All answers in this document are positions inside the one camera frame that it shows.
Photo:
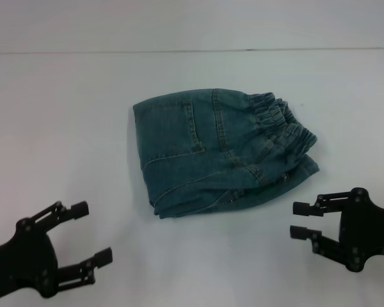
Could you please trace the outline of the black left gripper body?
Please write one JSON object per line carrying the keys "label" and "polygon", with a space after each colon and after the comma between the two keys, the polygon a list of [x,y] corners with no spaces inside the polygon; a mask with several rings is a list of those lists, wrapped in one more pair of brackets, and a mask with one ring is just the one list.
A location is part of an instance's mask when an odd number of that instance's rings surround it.
{"label": "black left gripper body", "polygon": [[13,237],[0,245],[0,298],[22,288],[42,297],[58,292],[58,261],[49,236],[32,219],[17,222]]}

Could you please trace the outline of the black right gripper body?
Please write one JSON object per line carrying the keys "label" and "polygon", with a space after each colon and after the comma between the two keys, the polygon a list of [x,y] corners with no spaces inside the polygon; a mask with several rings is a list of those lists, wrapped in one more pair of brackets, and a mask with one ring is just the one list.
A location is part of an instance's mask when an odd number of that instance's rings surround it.
{"label": "black right gripper body", "polygon": [[340,217],[339,242],[351,272],[362,271],[373,256],[384,256],[384,208],[375,205],[364,188],[351,190]]}

